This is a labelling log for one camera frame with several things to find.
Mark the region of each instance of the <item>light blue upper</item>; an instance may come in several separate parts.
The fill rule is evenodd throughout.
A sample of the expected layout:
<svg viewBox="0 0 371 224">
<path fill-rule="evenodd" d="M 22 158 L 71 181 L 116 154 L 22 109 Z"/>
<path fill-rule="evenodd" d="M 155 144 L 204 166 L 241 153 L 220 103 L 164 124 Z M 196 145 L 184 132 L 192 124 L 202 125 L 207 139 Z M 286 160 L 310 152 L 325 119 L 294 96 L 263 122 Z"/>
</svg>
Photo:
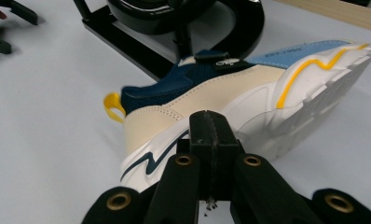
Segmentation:
<svg viewBox="0 0 371 224">
<path fill-rule="evenodd" d="M 350 42 L 343 40 L 325 40 L 315 43 L 292 46 L 285 49 L 278 49 L 270 53 L 247 58 L 248 63 L 262 64 L 287 69 L 298 60 L 314 53 L 334 49 Z"/>
</svg>

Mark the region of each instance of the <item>sneaker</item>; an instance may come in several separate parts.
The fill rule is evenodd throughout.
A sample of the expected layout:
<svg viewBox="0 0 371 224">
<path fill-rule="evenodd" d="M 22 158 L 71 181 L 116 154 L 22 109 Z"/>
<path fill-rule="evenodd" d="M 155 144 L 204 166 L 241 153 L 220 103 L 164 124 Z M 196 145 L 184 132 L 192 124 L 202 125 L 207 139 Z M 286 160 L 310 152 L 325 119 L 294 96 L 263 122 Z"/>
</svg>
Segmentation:
<svg viewBox="0 0 371 224">
<path fill-rule="evenodd" d="M 203 51 L 184 58 L 157 84 L 109 94 L 105 109 L 123 123 L 129 153 L 121 185 L 142 192 L 156 184 L 177 140 L 188 135 L 189 116 L 200 110 L 226 116 L 247 152 L 273 160 L 326 117 L 370 62 L 371 44 L 343 40 L 245 61 Z"/>
</svg>

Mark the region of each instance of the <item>logo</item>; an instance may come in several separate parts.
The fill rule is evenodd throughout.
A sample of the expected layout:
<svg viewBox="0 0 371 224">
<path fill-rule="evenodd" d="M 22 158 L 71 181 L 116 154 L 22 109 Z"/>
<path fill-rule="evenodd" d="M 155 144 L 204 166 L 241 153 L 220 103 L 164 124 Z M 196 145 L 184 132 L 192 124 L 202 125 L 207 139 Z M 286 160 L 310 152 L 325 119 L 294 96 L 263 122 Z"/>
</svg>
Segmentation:
<svg viewBox="0 0 371 224">
<path fill-rule="evenodd" d="M 145 174 L 151 175 L 153 172 L 157 169 L 159 164 L 163 161 L 163 159 L 168 155 L 168 153 L 171 151 L 171 149 L 174 147 L 174 145 L 177 144 L 177 140 L 183 138 L 188 134 L 188 130 L 180 134 L 179 137 L 174 139 L 162 152 L 162 154 L 159 156 L 159 158 L 155 161 L 154 156 L 152 152 L 146 152 L 139 160 L 134 162 L 132 165 L 130 165 L 124 172 L 124 174 L 121 177 L 121 180 L 124 178 L 124 176 L 129 173 L 133 168 L 140 165 L 142 162 L 147 161 L 147 167 L 145 168 Z"/>
<path fill-rule="evenodd" d="M 223 61 L 215 63 L 217 66 L 223 66 L 223 65 L 234 65 L 234 63 L 238 63 L 239 59 L 225 59 Z"/>
</svg>

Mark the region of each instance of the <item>white table surface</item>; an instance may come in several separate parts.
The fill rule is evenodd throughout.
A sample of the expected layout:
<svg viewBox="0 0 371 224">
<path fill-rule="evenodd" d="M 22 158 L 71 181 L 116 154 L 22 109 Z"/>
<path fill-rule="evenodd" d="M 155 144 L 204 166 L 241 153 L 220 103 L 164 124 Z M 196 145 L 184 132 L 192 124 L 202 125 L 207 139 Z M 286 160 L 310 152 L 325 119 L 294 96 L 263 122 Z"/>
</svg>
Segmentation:
<svg viewBox="0 0 371 224">
<path fill-rule="evenodd" d="M 42 20 L 33 26 L 4 9 L 9 18 L 0 21 L 14 47 L 0 54 L 0 223 L 80 223 L 118 185 L 126 156 L 104 96 L 154 81 L 86 30 L 73 1 L 19 2 Z M 363 28 L 271 0 L 263 5 L 266 24 L 253 54 L 329 38 L 371 42 Z M 371 209 L 371 64 L 324 124 L 273 165 L 306 197 L 340 189 Z M 199 223 L 231 223 L 228 203 L 218 205 Z"/>
</svg>

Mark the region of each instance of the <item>yellow stripe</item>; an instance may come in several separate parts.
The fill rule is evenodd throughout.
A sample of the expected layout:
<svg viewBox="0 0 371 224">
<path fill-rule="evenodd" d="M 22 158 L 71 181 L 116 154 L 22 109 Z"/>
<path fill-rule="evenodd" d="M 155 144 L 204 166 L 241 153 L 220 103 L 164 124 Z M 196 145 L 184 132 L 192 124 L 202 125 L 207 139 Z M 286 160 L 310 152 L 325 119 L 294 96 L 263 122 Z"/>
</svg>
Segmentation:
<svg viewBox="0 0 371 224">
<path fill-rule="evenodd" d="M 360 47 L 358 47 L 357 49 L 364 49 L 366 46 L 368 46 L 368 44 L 363 44 L 361 45 Z M 325 69 L 325 70 L 330 70 L 336 63 L 337 61 L 340 59 L 340 57 L 342 57 L 342 55 L 348 51 L 348 50 L 351 50 L 351 49 L 342 49 L 340 52 L 337 53 L 337 55 L 334 56 L 334 58 L 331 60 L 331 62 L 329 62 L 328 64 L 324 64 L 323 62 L 321 62 L 320 60 L 318 59 L 310 59 L 304 63 L 302 63 L 295 71 L 295 73 L 293 74 L 293 76 L 291 77 L 290 81 L 287 83 L 284 91 L 282 92 L 282 95 L 281 97 L 279 98 L 279 101 L 278 103 L 276 104 L 276 107 L 278 109 L 283 109 L 284 108 L 284 103 L 285 103 L 285 99 L 287 97 L 287 94 L 288 92 L 290 91 L 291 87 L 293 86 L 296 78 L 299 76 L 299 74 L 306 68 L 308 67 L 309 65 L 313 64 L 313 63 L 316 63 L 317 65 L 319 65 L 322 69 Z"/>
</svg>

